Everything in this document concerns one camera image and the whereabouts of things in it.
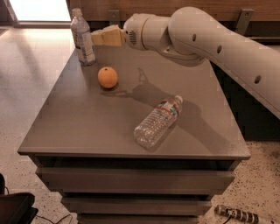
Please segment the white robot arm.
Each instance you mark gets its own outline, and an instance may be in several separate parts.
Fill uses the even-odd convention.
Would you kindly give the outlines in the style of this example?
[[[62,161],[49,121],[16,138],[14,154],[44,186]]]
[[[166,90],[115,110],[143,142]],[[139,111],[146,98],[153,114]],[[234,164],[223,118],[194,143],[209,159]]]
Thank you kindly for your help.
[[[123,28],[108,26],[91,39],[96,46],[152,50],[187,67],[209,60],[280,118],[280,52],[230,31],[203,10],[184,7],[169,17],[136,13]]]

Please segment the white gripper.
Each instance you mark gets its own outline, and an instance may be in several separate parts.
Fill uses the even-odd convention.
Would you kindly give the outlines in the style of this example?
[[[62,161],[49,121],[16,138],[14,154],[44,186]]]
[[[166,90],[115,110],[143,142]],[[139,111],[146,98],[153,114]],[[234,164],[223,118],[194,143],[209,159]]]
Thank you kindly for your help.
[[[122,46],[126,43],[133,49],[144,51],[142,33],[149,14],[133,14],[123,26],[123,30],[116,24],[105,27],[103,30],[91,33],[92,42],[97,46]]]

